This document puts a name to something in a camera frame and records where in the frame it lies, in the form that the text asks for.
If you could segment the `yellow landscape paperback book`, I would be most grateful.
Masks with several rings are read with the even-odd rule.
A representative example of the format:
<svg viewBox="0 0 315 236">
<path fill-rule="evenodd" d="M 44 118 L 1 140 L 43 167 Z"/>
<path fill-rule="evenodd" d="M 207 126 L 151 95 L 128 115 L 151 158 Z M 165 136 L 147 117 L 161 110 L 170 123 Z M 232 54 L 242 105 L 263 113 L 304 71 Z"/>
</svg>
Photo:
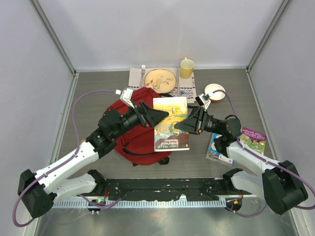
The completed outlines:
<svg viewBox="0 0 315 236">
<path fill-rule="evenodd" d="M 187 98 L 154 98 L 153 108 L 168 113 L 168 116 L 154 127 L 155 151 L 189 150 L 188 132 L 175 128 L 175 124 L 182 122 L 188 117 Z"/>
</svg>

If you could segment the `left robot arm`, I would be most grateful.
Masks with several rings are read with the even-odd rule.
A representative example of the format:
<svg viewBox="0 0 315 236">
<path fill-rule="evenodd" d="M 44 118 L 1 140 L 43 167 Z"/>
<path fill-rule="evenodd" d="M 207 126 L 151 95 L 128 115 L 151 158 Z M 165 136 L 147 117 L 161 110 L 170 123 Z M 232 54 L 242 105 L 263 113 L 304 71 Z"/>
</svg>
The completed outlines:
<svg viewBox="0 0 315 236">
<path fill-rule="evenodd" d="M 155 127 L 169 115 L 168 112 L 155 110 L 143 101 L 133 104 L 125 114 L 118 110 L 107 110 L 98 122 L 98 128 L 83 143 L 59 161 L 32 172 L 27 169 L 20 175 L 18 201 L 22 201 L 32 218 L 47 213 L 60 199 L 63 190 L 60 183 L 82 167 L 97 161 L 111 150 L 116 140 L 138 125 Z"/>
</svg>

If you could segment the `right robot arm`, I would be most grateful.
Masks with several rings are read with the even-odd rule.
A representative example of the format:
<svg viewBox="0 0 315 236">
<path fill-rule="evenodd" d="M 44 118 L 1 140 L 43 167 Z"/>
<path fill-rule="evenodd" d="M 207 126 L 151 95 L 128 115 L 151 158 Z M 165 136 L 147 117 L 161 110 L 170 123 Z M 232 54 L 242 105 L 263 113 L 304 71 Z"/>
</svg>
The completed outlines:
<svg viewBox="0 0 315 236">
<path fill-rule="evenodd" d="M 203 131 L 218 134 L 214 139 L 216 151 L 252 171 L 248 174 L 235 168 L 224 174 L 222 188 L 227 194 L 238 190 L 249 192 L 264 199 L 279 215 L 299 208 L 300 203 L 308 199 L 309 184 L 299 176 L 293 163 L 267 158 L 241 143 L 241 123 L 237 116 L 217 119 L 203 107 L 196 107 L 185 120 L 175 124 L 175 128 L 190 134 Z"/>
</svg>

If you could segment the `red backpack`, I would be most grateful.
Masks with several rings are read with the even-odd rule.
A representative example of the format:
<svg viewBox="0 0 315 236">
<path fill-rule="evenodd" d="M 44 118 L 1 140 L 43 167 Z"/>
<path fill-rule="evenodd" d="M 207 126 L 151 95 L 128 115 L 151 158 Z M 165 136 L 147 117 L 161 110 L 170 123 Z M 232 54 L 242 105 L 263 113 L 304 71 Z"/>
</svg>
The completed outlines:
<svg viewBox="0 0 315 236">
<path fill-rule="evenodd" d="M 151 88 L 140 88 L 133 91 L 132 102 L 139 105 L 143 101 L 153 108 L 153 99 L 173 97 L 170 94 L 158 94 Z M 133 165 L 168 164 L 169 155 L 173 151 L 155 151 L 154 127 L 135 126 L 117 139 L 115 151 L 130 161 Z"/>
</svg>

